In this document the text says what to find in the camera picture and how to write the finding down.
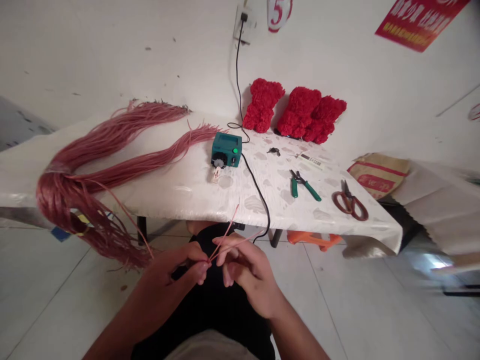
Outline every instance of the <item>black cable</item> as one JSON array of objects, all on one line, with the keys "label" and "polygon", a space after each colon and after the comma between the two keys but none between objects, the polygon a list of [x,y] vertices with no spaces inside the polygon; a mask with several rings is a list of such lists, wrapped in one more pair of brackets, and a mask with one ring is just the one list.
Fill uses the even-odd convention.
[{"label": "black cable", "polygon": [[239,86],[239,51],[240,51],[240,44],[241,44],[241,39],[242,39],[242,31],[244,29],[244,21],[241,21],[241,26],[240,26],[240,35],[238,36],[238,46],[236,47],[236,61],[235,61],[235,72],[236,72],[236,88],[238,89],[238,97],[240,98],[240,117],[241,117],[241,125],[235,123],[235,122],[229,122],[227,126],[230,129],[241,129],[243,133],[246,135],[248,138],[247,141],[242,141],[242,144],[247,144],[250,142],[250,136],[245,132],[244,130],[244,116],[242,114],[242,93],[240,92],[240,86]]},{"label": "black cable", "polygon": [[[246,135],[248,138],[247,141],[242,141],[242,144],[248,144],[250,142],[250,136],[245,132],[243,124],[244,124],[244,115],[242,114],[242,93],[240,92],[240,86],[239,86],[239,51],[240,51],[240,45],[242,43],[242,31],[244,29],[244,20],[241,21],[241,26],[240,26],[240,35],[238,36],[238,46],[236,48],[236,61],[235,61],[235,73],[236,73],[236,88],[238,89],[238,97],[240,98],[240,103],[239,103],[239,110],[240,110],[240,117],[241,117],[241,125],[235,123],[235,122],[229,122],[227,126],[230,129],[241,129],[243,133]],[[253,243],[255,244],[255,241],[258,238],[264,237],[266,234],[268,234],[270,230],[270,211],[269,207],[267,206],[267,202],[264,199],[264,196],[262,195],[262,192],[260,191],[259,185],[257,184],[257,180],[255,179],[254,173],[250,169],[249,163],[247,162],[247,158],[245,157],[245,154],[241,153],[241,156],[243,157],[243,160],[245,160],[245,165],[248,171],[250,172],[251,178],[253,179],[253,183],[255,184],[256,190],[258,191],[258,194],[260,195],[261,201],[263,202],[263,205],[265,205],[265,210],[266,210],[266,218],[267,218],[267,225],[266,225],[266,230],[263,234],[258,235],[253,239]]]},{"label": "black cable", "polygon": [[245,154],[243,152],[241,153],[241,156],[243,157],[243,160],[245,161],[246,168],[248,169],[248,171],[251,174],[251,178],[253,179],[253,183],[255,184],[255,187],[258,191],[258,194],[260,195],[260,198],[263,201],[263,205],[265,205],[266,218],[267,218],[267,221],[268,221],[267,224],[266,224],[265,232],[261,235],[258,235],[256,238],[253,239],[253,243],[255,244],[255,240],[257,240],[258,238],[264,237],[265,235],[267,235],[267,233],[270,230],[270,211],[269,211],[269,207],[267,206],[267,202],[265,201],[264,196],[262,195],[262,192],[260,191],[260,188],[257,184],[257,180],[255,180],[254,173],[250,169],[249,163],[247,162],[247,158],[245,157]]}]

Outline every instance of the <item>pink wire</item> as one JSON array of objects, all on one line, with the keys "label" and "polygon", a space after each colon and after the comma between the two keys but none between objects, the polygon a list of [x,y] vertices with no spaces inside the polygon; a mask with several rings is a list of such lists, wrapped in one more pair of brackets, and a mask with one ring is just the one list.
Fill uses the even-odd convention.
[{"label": "pink wire", "polygon": [[[160,124],[177,121],[187,115],[186,107],[167,103],[130,102],[122,113],[94,127],[87,135],[73,141],[60,150],[38,180],[36,199],[42,214],[53,224],[72,234],[83,233],[81,238],[100,255],[117,259],[127,268],[144,268],[153,256],[147,239],[145,248],[138,248],[125,225],[106,216],[112,211],[95,198],[95,194],[108,191],[137,225],[125,207],[111,191],[134,178],[176,163],[189,148],[212,140],[218,127],[202,125],[190,129],[167,149],[140,155],[117,165],[90,174],[74,174],[79,167],[91,161],[107,157],[131,143],[143,130]],[[86,230],[84,224],[71,209],[77,209],[93,225]]]},{"label": "pink wire", "polygon": [[218,245],[216,246],[215,250],[211,253],[210,258],[209,258],[210,261],[212,261],[212,257],[215,255],[215,253],[216,253],[217,250],[219,249],[220,245],[222,245],[222,243],[224,242],[225,237],[226,237],[227,234],[229,233],[230,227],[232,226],[232,223],[234,222],[235,215],[237,214],[237,210],[239,209],[239,206],[240,206],[240,204],[238,204],[238,205],[236,206],[235,212],[233,213],[233,216],[231,217],[230,224],[229,224],[228,227],[226,228],[225,234],[224,234],[223,237],[221,238],[221,240],[220,240],[220,242],[218,243]]},{"label": "pink wire", "polygon": [[260,233],[262,233],[262,232],[263,232],[263,230],[260,230],[260,231],[259,231],[259,232],[257,232],[256,234],[254,234],[254,235],[252,235],[252,236],[249,236],[249,237],[247,237],[247,238],[243,239],[243,240],[242,240],[242,241],[240,241],[239,243],[237,243],[237,244],[235,244],[235,245],[232,245],[232,246],[229,246],[229,247],[227,247],[227,248],[223,249],[223,250],[222,250],[222,251],[220,251],[220,252],[219,252],[217,255],[215,255],[214,257],[212,257],[212,258],[210,259],[210,261],[212,262],[212,261],[213,261],[213,260],[214,260],[214,259],[215,259],[217,256],[219,256],[220,254],[223,254],[224,252],[227,252],[227,251],[229,251],[229,250],[231,250],[231,249],[233,249],[233,248],[236,248],[236,247],[238,247],[238,246],[239,246],[241,243],[243,243],[243,242],[246,242],[246,241],[248,241],[248,240],[251,240],[251,239],[253,239],[254,237],[256,237],[257,235],[259,235],[259,234],[260,234]]}]

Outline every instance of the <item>green pliers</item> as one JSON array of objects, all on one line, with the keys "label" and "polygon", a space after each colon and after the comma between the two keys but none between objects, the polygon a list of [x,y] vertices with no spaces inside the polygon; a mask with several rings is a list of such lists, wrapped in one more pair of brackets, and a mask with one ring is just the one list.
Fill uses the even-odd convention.
[{"label": "green pliers", "polygon": [[291,178],[291,195],[294,198],[299,197],[298,184],[303,184],[308,189],[313,198],[317,201],[322,201],[322,198],[317,194],[313,187],[310,186],[309,182],[300,176],[300,172],[297,171],[296,174],[293,170],[290,170]]}]

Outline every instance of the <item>yellow tape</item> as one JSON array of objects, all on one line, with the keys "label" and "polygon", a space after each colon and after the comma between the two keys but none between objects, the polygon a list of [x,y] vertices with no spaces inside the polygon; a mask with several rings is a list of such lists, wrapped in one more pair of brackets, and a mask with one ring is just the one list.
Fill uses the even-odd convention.
[{"label": "yellow tape", "polygon": [[78,220],[80,220],[82,223],[89,224],[90,221],[87,219],[87,217],[83,214],[78,215]]},{"label": "yellow tape", "polygon": [[86,227],[86,230],[84,232],[77,232],[75,235],[76,236],[84,236],[90,229],[90,226]]}]

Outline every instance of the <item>red scissor handle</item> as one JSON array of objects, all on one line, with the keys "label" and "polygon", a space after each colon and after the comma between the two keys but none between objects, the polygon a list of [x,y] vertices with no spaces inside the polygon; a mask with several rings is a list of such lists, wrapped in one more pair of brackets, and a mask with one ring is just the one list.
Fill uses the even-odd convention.
[{"label": "red scissor handle", "polygon": [[[339,197],[341,197],[341,199],[343,200],[343,204],[345,206],[340,205]],[[347,197],[347,195],[345,195],[345,193],[343,191],[334,192],[331,196],[331,199],[333,200],[333,203],[335,204],[335,206],[342,213],[345,213],[345,214],[351,214],[352,213],[352,206],[350,205],[350,200]]]},{"label": "red scissor handle", "polygon": [[[341,197],[344,206],[340,204],[339,197]],[[352,196],[350,200],[343,191],[337,191],[332,194],[331,199],[342,213],[351,214],[358,221],[368,220],[369,212],[367,208],[355,196]],[[356,208],[360,209],[360,214],[357,213]]]},{"label": "red scissor handle", "polygon": [[[358,215],[356,207],[360,208],[360,215]],[[369,219],[367,208],[355,196],[351,197],[351,215],[358,221],[366,221]]]}]

